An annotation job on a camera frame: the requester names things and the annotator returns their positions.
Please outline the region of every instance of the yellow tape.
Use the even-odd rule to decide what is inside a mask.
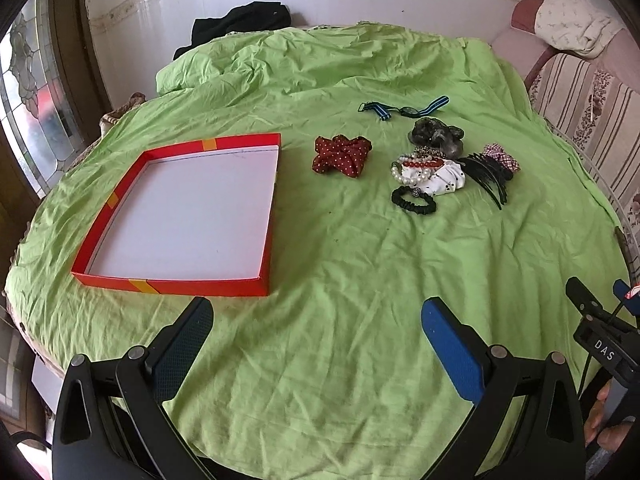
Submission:
[[[115,207],[118,205],[119,201],[120,201],[120,199],[118,198],[118,196],[116,195],[116,192],[114,191],[113,193],[111,193],[111,195],[107,199],[107,205],[111,209],[115,209]]]
[[[202,149],[205,152],[212,152],[218,148],[216,144],[216,139],[204,139],[202,141]]]
[[[149,285],[146,280],[129,280],[129,283],[140,292],[146,292],[147,294],[158,294],[158,291],[155,290],[151,285]]]

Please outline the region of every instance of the black hair tie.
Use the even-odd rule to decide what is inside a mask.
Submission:
[[[405,200],[402,196],[406,193],[411,193],[416,198],[423,199],[427,205],[417,205]],[[412,189],[409,186],[400,186],[398,189],[394,190],[391,194],[391,202],[406,211],[411,211],[418,215],[428,215],[436,211],[436,201],[431,195],[421,192],[417,188]]]

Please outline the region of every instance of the jewelry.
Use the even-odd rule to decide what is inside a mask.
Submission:
[[[398,160],[391,163],[391,175],[404,186],[419,186],[431,178],[436,170],[444,166],[441,158],[427,156],[400,155]],[[412,168],[411,176],[402,174],[404,168]]]
[[[436,156],[438,158],[447,158],[443,152],[436,148],[431,148],[430,146],[416,146],[414,148],[414,153],[416,156]]]
[[[417,205],[405,200],[402,196],[406,193],[411,193],[416,198],[423,199],[427,205]],[[423,193],[418,189],[411,189],[409,186],[400,186],[398,189],[394,190],[391,194],[391,202],[405,211],[411,211],[418,215],[431,214],[435,212],[437,208],[435,200],[430,195]]]
[[[391,164],[391,175],[404,186],[418,186],[418,184],[429,180],[431,173],[431,168],[415,168],[414,176],[404,176],[402,174],[402,164],[399,160]]]

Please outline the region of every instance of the stained glass window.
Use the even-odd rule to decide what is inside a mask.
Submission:
[[[39,197],[85,145],[51,46],[48,0],[29,0],[0,41],[0,123]]]

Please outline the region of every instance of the striped sofa cushion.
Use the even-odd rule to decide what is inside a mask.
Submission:
[[[576,149],[622,224],[627,266],[640,278],[640,94],[569,54],[550,59],[529,97],[552,130]]]

